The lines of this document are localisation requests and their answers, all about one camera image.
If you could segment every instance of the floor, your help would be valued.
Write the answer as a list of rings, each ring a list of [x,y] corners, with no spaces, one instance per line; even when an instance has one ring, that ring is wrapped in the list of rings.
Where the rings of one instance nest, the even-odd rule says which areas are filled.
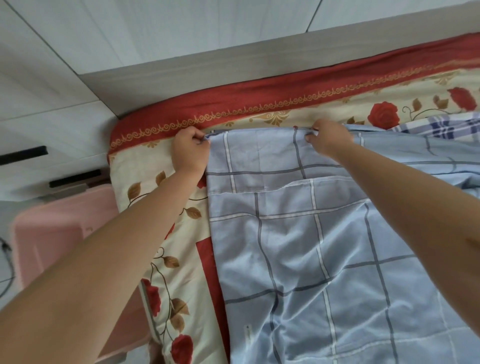
[[[56,195],[48,195],[40,198],[35,198],[32,200],[27,200],[23,202],[10,202],[10,201],[0,201],[0,237],[2,237],[7,242],[10,241],[10,225],[13,222],[14,218],[23,210],[31,208],[33,206],[43,204],[58,198],[66,197],[73,193],[79,193],[84,188],[73,189],[67,192],[63,192]],[[0,251],[0,292],[8,286],[9,281],[12,279],[12,272],[8,261],[6,260],[5,254]],[[13,278],[13,284],[9,290],[0,298],[0,310],[10,302],[15,295],[18,293],[18,287]],[[148,356],[148,347],[142,346],[127,354],[120,354],[115,357],[106,359],[101,362],[102,364],[148,364],[150,359]]]

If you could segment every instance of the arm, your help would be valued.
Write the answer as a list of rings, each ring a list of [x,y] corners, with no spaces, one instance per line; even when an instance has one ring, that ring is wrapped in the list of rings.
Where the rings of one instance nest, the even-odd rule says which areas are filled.
[[[313,128],[318,135],[307,135],[307,141],[350,173],[480,335],[480,200],[353,143],[341,124],[323,120]]]
[[[190,127],[172,145],[175,173],[95,231],[0,312],[0,363],[93,363],[207,165]]]

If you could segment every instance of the left hand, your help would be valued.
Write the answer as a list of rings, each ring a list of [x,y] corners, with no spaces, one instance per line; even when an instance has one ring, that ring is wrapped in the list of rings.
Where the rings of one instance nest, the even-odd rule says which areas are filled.
[[[193,126],[180,130],[172,143],[172,162],[175,172],[193,173],[201,178],[210,153],[210,142],[205,133]]]

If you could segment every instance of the right arm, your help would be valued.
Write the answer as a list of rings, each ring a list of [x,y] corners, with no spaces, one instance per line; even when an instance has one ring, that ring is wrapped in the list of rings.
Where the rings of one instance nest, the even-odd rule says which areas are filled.
[[[480,200],[358,144],[319,120],[306,139],[341,164],[410,246],[445,299],[480,335]]]

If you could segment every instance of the hand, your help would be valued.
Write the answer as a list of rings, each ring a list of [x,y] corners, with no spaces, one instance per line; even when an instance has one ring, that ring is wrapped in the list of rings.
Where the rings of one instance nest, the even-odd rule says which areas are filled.
[[[318,135],[307,134],[305,140],[310,143],[313,148],[324,156],[334,158],[335,152],[339,148],[344,148],[353,144],[353,136],[348,129],[337,122],[330,120],[317,120],[312,129],[318,130]]]
[[[175,172],[187,172],[201,178],[208,163],[210,142],[202,140],[205,133],[193,126],[180,130],[172,143]]]

